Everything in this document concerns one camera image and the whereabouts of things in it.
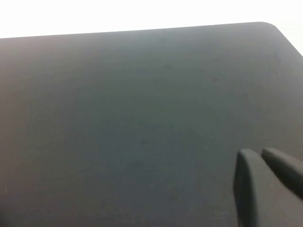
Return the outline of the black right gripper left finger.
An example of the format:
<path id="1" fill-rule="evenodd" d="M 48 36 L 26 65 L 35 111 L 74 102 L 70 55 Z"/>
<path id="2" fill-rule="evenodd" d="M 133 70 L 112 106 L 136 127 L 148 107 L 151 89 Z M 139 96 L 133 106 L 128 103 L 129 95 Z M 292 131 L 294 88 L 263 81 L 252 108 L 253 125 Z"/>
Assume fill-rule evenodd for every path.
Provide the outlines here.
<path id="1" fill-rule="evenodd" d="M 239 227 L 265 227 L 267 225 L 266 207 L 263 201 L 267 165 L 260 155 L 250 149 L 237 153 L 233 179 Z"/>

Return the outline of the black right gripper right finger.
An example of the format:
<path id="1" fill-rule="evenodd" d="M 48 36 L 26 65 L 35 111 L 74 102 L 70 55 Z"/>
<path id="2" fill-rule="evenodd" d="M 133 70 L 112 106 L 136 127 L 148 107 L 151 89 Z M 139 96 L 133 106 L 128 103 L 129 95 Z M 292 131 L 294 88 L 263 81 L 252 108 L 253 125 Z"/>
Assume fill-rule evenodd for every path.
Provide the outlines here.
<path id="1" fill-rule="evenodd" d="M 275 148 L 262 149 L 261 157 L 289 190 L 303 196 L 302 161 Z"/>

